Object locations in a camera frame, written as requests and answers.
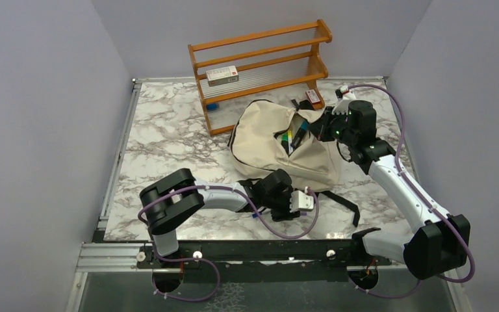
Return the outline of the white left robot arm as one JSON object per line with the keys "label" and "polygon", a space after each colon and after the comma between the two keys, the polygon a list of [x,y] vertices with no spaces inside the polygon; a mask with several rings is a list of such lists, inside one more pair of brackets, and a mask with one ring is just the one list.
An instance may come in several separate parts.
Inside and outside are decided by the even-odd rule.
{"label": "white left robot arm", "polygon": [[197,179],[188,168],[182,168],[140,192],[138,217],[152,238],[154,259],[170,267],[178,258],[177,228],[200,209],[258,213],[264,208],[270,210],[274,222],[293,220],[300,217],[292,206],[295,193],[290,176],[282,169],[263,178],[224,184]]}

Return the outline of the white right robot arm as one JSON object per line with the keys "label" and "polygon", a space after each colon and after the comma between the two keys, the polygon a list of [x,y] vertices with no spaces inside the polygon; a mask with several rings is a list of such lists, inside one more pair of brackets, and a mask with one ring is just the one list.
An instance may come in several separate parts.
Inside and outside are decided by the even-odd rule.
{"label": "white right robot arm", "polygon": [[407,173],[396,150],[377,136],[376,119],[370,102],[351,100],[344,112],[326,107],[309,124],[318,140],[348,148],[352,162],[389,195],[412,231],[410,236],[382,229],[360,231],[349,247],[350,259],[359,265],[374,256],[395,260],[419,280],[471,264],[470,222],[438,204]]}

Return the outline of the black blue highlighter marker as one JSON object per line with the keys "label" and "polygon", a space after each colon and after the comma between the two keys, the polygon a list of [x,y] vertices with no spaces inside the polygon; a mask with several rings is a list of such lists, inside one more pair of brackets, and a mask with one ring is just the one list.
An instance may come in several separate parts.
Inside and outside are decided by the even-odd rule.
{"label": "black blue highlighter marker", "polygon": [[308,121],[304,120],[301,123],[298,130],[296,131],[296,134],[292,137],[292,143],[290,146],[292,147],[293,150],[295,150],[301,144],[304,136],[307,133],[308,125],[309,125]]}

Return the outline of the beige canvas backpack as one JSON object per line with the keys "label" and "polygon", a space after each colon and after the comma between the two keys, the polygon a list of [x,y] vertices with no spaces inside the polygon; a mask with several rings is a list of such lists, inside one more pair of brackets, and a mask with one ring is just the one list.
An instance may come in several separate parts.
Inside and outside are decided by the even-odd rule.
{"label": "beige canvas backpack", "polygon": [[342,158],[334,142],[321,142],[309,130],[297,146],[296,133],[304,122],[315,122],[320,111],[295,109],[258,99],[242,112],[229,139],[229,151],[238,172],[250,179],[264,178],[278,169],[292,180],[292,187],[310,187],[353,212],[352,224],[360,219],[356,204],[335,194],[341,181]]}

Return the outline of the green-capped marker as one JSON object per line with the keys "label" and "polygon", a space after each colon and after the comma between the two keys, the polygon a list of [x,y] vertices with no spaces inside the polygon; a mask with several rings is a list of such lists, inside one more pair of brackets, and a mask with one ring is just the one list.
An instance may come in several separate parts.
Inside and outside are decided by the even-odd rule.
{"label": "green-capped marker", "polygon": [[284,151],[286,152],[286,154],[288,155],[288,143],[287,143],[287,138],[286,138],[286,134],[287,133],[284,133],[282,134],[281,136],[281,146],[283,147]]}

